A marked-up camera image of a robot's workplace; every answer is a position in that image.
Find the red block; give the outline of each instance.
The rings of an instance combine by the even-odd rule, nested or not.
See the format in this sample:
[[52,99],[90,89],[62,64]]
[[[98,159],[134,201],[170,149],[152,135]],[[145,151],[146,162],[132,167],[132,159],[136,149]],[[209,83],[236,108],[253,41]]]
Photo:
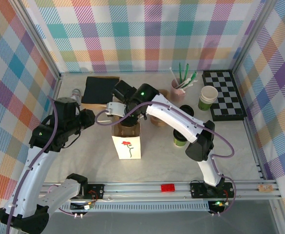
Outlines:
[[162,184],[161,191],[162,193],[175,192],[175,185],[174,184]]

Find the pink cup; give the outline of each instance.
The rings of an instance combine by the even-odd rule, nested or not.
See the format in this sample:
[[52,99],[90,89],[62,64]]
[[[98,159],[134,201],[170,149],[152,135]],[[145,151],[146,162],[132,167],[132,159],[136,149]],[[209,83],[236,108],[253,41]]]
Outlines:
[[185,99],[186,93],[184,93],[180,89],[175,89],[175,87],[177,86],[178,84],[173,79],[171,82],[171,100],[175,102],[180,102],[180,101],[183,101],[183,99]]

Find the flower drawing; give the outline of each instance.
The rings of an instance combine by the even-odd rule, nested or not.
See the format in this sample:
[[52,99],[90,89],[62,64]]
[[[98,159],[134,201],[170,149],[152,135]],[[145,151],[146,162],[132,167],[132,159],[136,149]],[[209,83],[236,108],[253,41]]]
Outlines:
[[132,146],[132,144],[131,144],[130,142],[128,142],[128,141],[123,141],[122,144],[123,144],[123,145],[127,145],[128,149],[129,149],[129,153],[131,154],[131,157],[132,157],[131,150],[132,150],[133,148],[130,147],[130,146]]

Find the chessboard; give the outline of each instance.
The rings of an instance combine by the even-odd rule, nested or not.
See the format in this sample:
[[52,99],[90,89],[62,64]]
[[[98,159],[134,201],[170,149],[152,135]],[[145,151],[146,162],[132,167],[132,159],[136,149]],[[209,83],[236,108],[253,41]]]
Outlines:
[[218,90],[217,100],[210,108],[213,121],[243,120],[247,116],[230,70],[204,71],[202,77],[205,86]]

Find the plaid fabric wall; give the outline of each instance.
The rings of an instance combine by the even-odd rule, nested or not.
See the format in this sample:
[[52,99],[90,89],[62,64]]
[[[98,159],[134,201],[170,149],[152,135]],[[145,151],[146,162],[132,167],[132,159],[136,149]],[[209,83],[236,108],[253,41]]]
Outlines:
[[61,72],[109,72],[228,69],[264,0],[23,3]]
[[[17,184],[55,83],[12,6],[0,0],[0,206]],[[0,224],[0,233],[4,228]]]
[[285,202],[285,0],[279,0],[237,81],[270,178]]

